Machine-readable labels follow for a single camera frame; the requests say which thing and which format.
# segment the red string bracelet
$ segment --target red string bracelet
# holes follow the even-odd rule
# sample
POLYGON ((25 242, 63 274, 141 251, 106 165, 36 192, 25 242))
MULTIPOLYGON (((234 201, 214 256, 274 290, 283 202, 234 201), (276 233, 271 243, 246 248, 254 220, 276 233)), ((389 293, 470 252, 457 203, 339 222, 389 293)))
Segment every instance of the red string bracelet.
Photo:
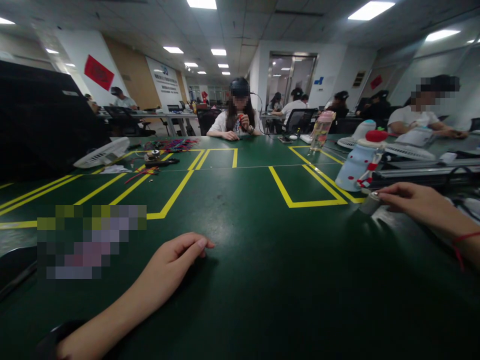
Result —
POLYGON ((465 271, 464 260, 462 258, 462 254, 460 253, 459 248, 455 244, 457 244, 457 243, 459 243, 459 242, 461 242, 465 239, 468 239, 468 238, 471 238, 471 237, 474 237, 474 236, 478 236, 478 235, 480 235, 480 231, 472 232, 472 233, 467 234, 467 235, 459 236, 451 242, 453 248, 455 249, 455 255, 456 255, 456 258, 458 259, 458 262, 460 263, 460 269, 461 269, 462 272, 465 271))

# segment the glass door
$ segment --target glass door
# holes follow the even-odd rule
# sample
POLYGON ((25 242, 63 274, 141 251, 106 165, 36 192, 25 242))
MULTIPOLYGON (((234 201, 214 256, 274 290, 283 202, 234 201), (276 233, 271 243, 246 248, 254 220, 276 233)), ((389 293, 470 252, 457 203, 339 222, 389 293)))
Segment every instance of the glass door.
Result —
POLYGON ((301 88, 305 94, 310 93, 312 77, 317 56, 295 56, 270 54, 268 68, 268 84, 266 106, 275 93, 281 93, 282 106, 292 101, 290 93, 295 88, 301 88))

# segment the red banner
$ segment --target red banner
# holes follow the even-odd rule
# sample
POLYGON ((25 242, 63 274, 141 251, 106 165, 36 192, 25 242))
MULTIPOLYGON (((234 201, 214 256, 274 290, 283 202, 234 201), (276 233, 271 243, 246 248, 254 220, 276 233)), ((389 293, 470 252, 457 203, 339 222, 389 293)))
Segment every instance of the red banner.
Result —
POLYGON ((113 72, 95 60, 91 55, 88 55, 86 59, 85 75, 107 91, 110 90, 115 76, 113 72))
POLYGON ((371 81, 370 87, 371 87, 372 90, 374 90, 378 85, 380 85, 383 82, 384 82, 384 80, 382 79, 382 75, 378 75, 376 78, 374 78, 371 81))

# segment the white t-shirt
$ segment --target white t-shirt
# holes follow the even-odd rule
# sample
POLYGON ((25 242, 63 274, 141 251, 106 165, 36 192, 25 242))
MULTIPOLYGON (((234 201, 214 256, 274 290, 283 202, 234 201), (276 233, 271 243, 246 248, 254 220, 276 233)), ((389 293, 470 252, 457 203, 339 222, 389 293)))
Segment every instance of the white t-shirt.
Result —
POLYGON ((395 110, 388 120, 388 132, 394 131, 390 128, 390 125, 396 122, 403 123, 406 127, 409 127, 412 123, 417 123, 420 127, 426 127, 431 124, 438 123, 440 120, 431 111, 412 111, 410 105, 395 110))
POLYGON ((115 102, 113 103, 113 106, 118 106, 121 108, 129 108, 131 106, 137 106, 137 103, 132 98, 125 96, 123 100, 117 97, 115 99, 115 102))
MULTIPOLYGON (((255 113, 255 130, 260 131, 262 134, 264 132, 262 122, 260 121, 260 114, 257 110, 253 110, 255 113)), ((227 111, 223 111, 220 115, 218 115, 215 119, 215 122, 211 126, 210 130, 208 131, 218 131, 218 132, 226 132, 227 131, 227 111)), ((237 135, 248 135, 248 132, 243 131, 240 121, 237 120, 235 125, 233 126, 234 133, 237 135)))
POLYGON ((290 113, 292 112, 292 110, 306 109, 306 108, 307 108, 307 104, 305 104, 302 100, 295 100, 295 101, 289 102, 281 110, 281 112, 285 114, 285 121, 283 122, 283 124, 284 125, 287 124, 287 121, 289 120, 290 113))

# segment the green workbench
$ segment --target green workbench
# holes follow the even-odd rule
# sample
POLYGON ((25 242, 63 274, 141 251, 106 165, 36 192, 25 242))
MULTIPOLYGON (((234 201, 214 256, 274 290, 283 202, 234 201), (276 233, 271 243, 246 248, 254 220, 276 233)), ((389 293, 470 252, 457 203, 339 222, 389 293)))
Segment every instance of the green workbench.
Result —
MULTIPOLYGON (((147 209, 146 230, 129 231, 101 278, 45 280, 39 270, 0 303, 2 358, 28 358, 54 327, 98 314, 161 244, 195 231, 215 249, 121 342, 122 359, 478 359, 479 277, 407 216, 357 211, 363 196, 333 183, 346 154, 307 156, 305 145, 201 137, 172 156, 180 163, 128 184, 133 174, 93 168, 0 188, 0 254, 37 236, 57 253, 81 242, 82 219, 37 230, 55 205, 78 204, 83 217, 93 205, 147 209)), ((117 164, 129 168, 136 156, 117 164)))

